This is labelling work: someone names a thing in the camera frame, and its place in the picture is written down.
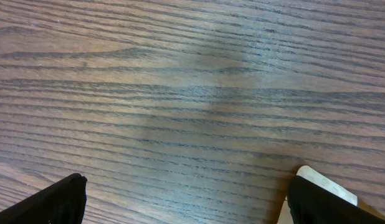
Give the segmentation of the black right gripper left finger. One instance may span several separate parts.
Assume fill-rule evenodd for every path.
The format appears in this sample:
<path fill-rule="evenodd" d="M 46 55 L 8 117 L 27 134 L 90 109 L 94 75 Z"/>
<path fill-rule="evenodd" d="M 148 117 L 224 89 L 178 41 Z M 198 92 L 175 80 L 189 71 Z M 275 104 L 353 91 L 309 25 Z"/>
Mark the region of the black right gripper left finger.
<path fill-rule="evenodd" d="M 87 178 L 79 173 L 0 212 L 0 224 L 81 224 Z"/>

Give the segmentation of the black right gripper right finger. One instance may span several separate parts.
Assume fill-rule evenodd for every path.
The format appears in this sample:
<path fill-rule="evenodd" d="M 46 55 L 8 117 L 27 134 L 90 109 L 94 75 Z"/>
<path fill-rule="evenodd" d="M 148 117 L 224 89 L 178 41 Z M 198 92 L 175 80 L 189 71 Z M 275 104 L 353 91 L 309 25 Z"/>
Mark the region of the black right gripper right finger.
<path fill-rule="evenodd" d="M 287 202 L 294 224 L 385 224 L 385 220 L 300 176 L 291 179 Z"/>

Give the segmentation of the brown Pantree snack packet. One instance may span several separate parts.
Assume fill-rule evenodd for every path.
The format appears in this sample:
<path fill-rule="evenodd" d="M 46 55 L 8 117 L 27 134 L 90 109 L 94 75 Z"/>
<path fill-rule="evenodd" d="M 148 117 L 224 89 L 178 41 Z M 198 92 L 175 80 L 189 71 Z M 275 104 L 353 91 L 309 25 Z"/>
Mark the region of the brown Pantree snack packet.
<path fill-rule="evenodd" d="M 294 175 L 294 177 L 295 176 L 303 177 L 304 179 L 329 191 L 330 193 L 338 196 L 339 198 L 342 198 L 343 200 L 351 203 L 352 205 L 358 208 L 361 208 L 367 211 L 368 213 L 371 213 L 374 216 L 385 220 L 385 216 L 382 215 L 379 211 L 375 210 L 373 207 L 366 204 L 363 200 L 358 198 L 355 194 L 351 193 L 350 191 L 346 190 L 341 185 L 328 179 L 321 173 L 317 172 L 315 169 L 312 169 L 310 166 L 301 166 L 297 170 L 297 173 Z M 292 216 L 290 214 L 290 208 L 287 202 L 287 194 L 285 196 L 282 207 L 280 209 L 280 214 L 277 219 L 277 224 L 294 224 L 292 220 Z"/>

